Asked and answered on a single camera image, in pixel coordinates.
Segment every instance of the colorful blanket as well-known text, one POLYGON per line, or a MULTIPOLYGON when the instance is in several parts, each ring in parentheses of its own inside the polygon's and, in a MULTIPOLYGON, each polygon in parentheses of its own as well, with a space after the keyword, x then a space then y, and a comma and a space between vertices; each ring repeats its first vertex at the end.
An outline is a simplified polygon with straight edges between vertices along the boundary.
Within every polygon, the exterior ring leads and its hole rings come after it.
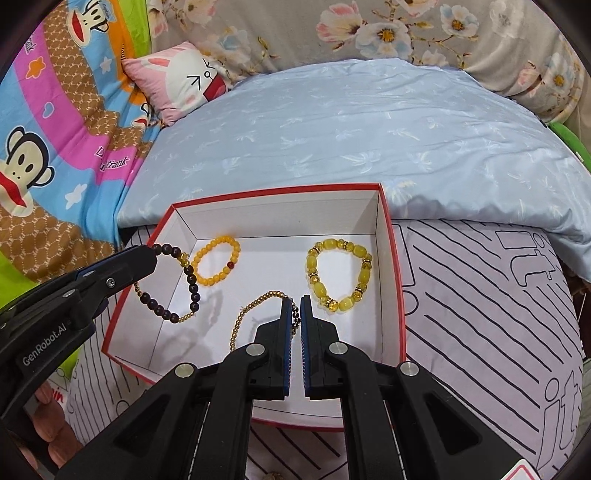
POLYGON ((64 0, 0 84, 0 306, 113 253, 115 214, 160 130, 121 68, 149 41, 142 0, 64 0))

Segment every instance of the bracelet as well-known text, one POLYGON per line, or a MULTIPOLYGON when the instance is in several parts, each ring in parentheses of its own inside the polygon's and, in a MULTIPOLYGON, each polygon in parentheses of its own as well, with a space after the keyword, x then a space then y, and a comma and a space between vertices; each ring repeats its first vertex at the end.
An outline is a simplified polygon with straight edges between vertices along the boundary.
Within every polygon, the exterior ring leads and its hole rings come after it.
POLYGON ((215 285, 217 282, 224 280, 228 276, 228 274, 234 269, 234 266, 238 262, 239 255, 240 244, 231 236, 219 236, 216 239, 212 240, 195 254, 195 256, 193 257, 193 261, 191 262, 191 265, 195 269, 195 274, 197 275, 197 283, 205 287, 211 287, 212 285, 215 285), (233 250, 232 254, 230 255, 230 261, 220 271, 220 273, 215 274, 213 277, 203 278, 197 272, 197 266, 199 265, 199 262, 202 260, 202 258, 205 257, 205 255, 207 255, 214 247, 220 244, 229 244, 232 246, 233 250))
POLYGON ((327 308, 330 312, 336 312, 340 310, 345 312, 353 307, 355 303, 361 301, 363 294, 368 288, 369 278, 371 276, 371 261, 373 257, 368 253, 367 249, 362 245, 355 245, 353 242, 348 242, 340 238, 336 240, 334 238, 327 238, 323 242, 316 242, 312 248, 308 250, 308 256, 306 258, 306 267, 308 271, 308 278, 312 285, 314 294, 320 300, 320 305, 327 308), (333 250, 338 248, 346 252, 351 252, 356 257, 362 259, 361 271, 359 272, 357 287, 353 290, 350 296, 345 297, 341 301, 337 301, 328 296, 326 287, 320 281, 318 275, 318 261, 316 257, 320 255, 322 251, 333 250))
POLYGON ((191 292, 191 305, 189 305, 191 312, 182 317, 177 313, 170 312, 165 309, 164 306, 160 305, 156 299, 153 299, 148 292, 141 291, 138 282, 134 282, 135 293, 139 297, 141 303, 145 304, 158 317, 162 317, 163 320, 169 320, 170 323, 184 322, 195 315, 195 312, 199 310, 199 300, 201 300, 199 286, 197 285, 197 277, 193 274, 193 267, 189 265, 189 255, 184 253, 179 247, 173 247, 170 244, 154 244, 152 245, 152 250, 154 250, 156 256, 164 254, 176 258, 183 267, 183 271, 187 276, 187 283, 189 284, 189 292, 191 292))
POLYGON ((244 320, 244 315, 248 311, 252 310, 254 307, 259 306, 265 300, 268 300, 273 297, 276 297, 278 299, 289 299, 289 301, 291 302, 291 315, 294 319, 294 323, 291 324, 291 337, 293 338, 296 335, 297 329, 301 323, 300 311, 299 311, 298 307, 294 303, 293 299, 291 297, 288 297, 282 291, 270 290, 267 293, 265 293, 264 295, 261 295, 260 297, 258 297, 252 303, 249 303, 248 305, 246 305, 246 307, 244 307, 243 309, 240 309, 240 313, 238 314, 238 318, 236 319, 236 322, 234 323, 234 330, 232 330, 232 336, 230 337, 230 351, 231 352, 233 352, 236 349, 236 337, 238 336, 238 330, 240 329, 240 324, 244 320))

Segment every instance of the cartoon face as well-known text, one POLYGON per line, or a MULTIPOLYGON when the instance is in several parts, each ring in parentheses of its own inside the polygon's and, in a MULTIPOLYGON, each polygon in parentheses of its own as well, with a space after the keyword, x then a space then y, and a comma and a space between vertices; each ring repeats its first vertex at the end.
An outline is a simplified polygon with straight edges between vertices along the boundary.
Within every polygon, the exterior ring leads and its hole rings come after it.
POLYGON ((90 0, 83 12, 77 8, 70 10, 66 25, 70 35, 80 47, 86 47, 90 43, 93 30, 105 33, 109 29, 107 13, 99 0, 90 0))
POLYGON ((32 211, 32 187, 43 187, 53 180, 47 146, 37 134, 16 127, 6 142, 8 157, 0 161, 0 204, 13 215, 32 211))
POLYGON ((150 69, 164 72, 166 91, 175 108, 186 110, 226 93, 226 84, 209 61, 201 58, 195 61, 193 49, 182 46, 169 49, 171 57, 154 56, 144 59, 142 64, 150 69))

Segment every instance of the light blue bedsheet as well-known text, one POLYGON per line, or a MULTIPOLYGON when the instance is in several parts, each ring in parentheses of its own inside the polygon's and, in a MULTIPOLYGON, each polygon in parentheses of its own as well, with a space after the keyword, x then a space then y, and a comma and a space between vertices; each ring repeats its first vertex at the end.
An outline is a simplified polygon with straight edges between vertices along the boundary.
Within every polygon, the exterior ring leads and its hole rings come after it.
POLYGON ((537 226, 591 280, 591 176, 532 113, 469 75, 397 59, 257 76, 157 138, 118 214, 314 183, 381 182, 395 219, 537 226))

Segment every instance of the finger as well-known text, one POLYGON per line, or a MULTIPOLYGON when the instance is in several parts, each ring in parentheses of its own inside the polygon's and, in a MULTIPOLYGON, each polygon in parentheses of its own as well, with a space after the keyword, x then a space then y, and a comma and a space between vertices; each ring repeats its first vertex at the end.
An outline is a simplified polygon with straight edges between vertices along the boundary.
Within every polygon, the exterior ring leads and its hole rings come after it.
POLYGON ((81 449, 82 444, 76 438, 74 430, 66 423, 56 439, 49 444, 49 456, 61 468, 81 449))
POLYGON ((21 451, 23 457, 25 457, 27 459, 27 462, 29 462, 29 465, 31 465, 35 470, 37 470, 37 468, 39 468, 39 465, 37 464, 37 459, 31 453, 31 451, 28 448, 21 447, 21 446, 19 446, 18 449, 21 451))
POLYGON ((52 442, 66 423, 63 409, 56 400, 40 404, 31 420, 37 434, 46 442, 52 442))
POLYGON ((35 396, 37 400, 39 400, 43 404, 48 404, 51 399, 53 398, 53 390, 48 382, 45 382, 42 386, 40 386, 37 391, 35 392, 35 396))

